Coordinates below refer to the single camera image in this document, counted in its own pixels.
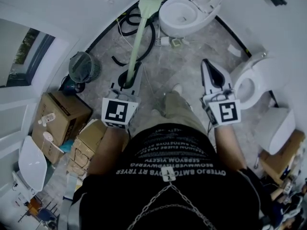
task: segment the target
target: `shoe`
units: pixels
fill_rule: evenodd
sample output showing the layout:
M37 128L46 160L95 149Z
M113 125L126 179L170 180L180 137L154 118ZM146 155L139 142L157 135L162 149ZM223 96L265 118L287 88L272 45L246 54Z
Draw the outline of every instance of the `shoe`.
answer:
M181 96L182 95L182 90L183 90L183 88L182 88L182 86L178 83L178 84L176 84L174 87L173 87L173 89L172 89L172 91L176 91L176 92L178 92L178 94Z
M157 109L153 109L151 112L152 117L162 116L161 113Z

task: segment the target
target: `toilet tank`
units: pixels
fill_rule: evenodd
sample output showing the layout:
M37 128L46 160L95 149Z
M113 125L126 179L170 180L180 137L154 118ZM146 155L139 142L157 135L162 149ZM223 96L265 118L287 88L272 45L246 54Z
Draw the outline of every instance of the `toilet tank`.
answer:
M270 108L255 129L256 142L268 153L277 153L295 129L293 110Z

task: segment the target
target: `metal chain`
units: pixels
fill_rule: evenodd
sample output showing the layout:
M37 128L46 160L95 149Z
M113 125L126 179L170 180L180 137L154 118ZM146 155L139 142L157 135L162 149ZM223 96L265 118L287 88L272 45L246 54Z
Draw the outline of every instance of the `metal chain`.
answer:
M186 203L188 203L190 206L192 206L192 209L188 208L188 207L185 207L185 206L181 206L181 205L165 205L165 206L161 206L161 207L158 207L158 208L155 208L153 210L150 210L148 212L146 212L149 208L149 206L163 193L165 192L167 189L169 188L172 188L175 192L177 192L178 194L181 195L182 199L184 201L186 201ZM209 230L216 230L215 226L202 214L200 213L200 211L192 204L192 202L185 196L181 193L181 191L175 187L171 182L169 182L169 185L164 187L160 192L157 193L157 195L155 195L154 197L152 197L152 199L150 200L150 202L142 209L142 212L140 214L137 215L137 217L135 218L135 220L131 223L131 225L127 228L127 230L132 230L133 227L135 226L135 224L144 216L154 212L154 211L157 211L157 210L160 210L160 209L164 209L164 208L168 208L168 207L182 207L182 208L185 208L185 209L188 209L188 210L191 210L193 211L198 217L200 217L202 220L203 220L203 223L209 228Z

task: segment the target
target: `gray marble floor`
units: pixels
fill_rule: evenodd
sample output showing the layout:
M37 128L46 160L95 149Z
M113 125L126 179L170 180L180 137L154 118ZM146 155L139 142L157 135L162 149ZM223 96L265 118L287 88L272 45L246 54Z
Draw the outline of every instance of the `gray marble floor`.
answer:
M157 22L154 25L156 31L158 31ZM122 30L124 32L131 31L131 26L124 23ZM135 35L125 38L130 44L133 44L134 37ZM150 39L151 29L147 27L139 55L145 52ZM204 93L201 84L201 61L208 58L231 72L248 58L234 38L216 20L185 39L189 42L189 45L182 45L175 49L154 46L149 56L143 61L146 71L142 75L139 94L142 102L132 122L132 132L135 127L142 125L150 118L150 111L153 108L163 111L163 96L177 83L182 84L184 88L183 97L193 107L194 113L207 129L209 119L200 103L200 98ZM228 51L230 45L241 50L241 57L237 57ZM94 109L94 118L101 117L102 98L106 96L109 89L111 74L119 68L111 57L116 56L121 62L128 63L130 53L131 47L118 33L117 26L113 27L92 50L91 54L102 64L102 73L99 79L87 84L84 92L79 96ZM270 96L266 93L256 105L242 111L242 122L234 125L250 168L253 168L259 151L259 146L253 138L253 130L268 110L269 102ZM215 144L213 132L209 134L209 138ZM261 167L255 172L258 175L261 174Z

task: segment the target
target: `window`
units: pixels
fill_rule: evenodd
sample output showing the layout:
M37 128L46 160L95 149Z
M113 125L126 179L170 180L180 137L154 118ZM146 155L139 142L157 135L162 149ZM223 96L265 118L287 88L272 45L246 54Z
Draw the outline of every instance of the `window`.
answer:
M29 86L54 37L0 19L0 87Z

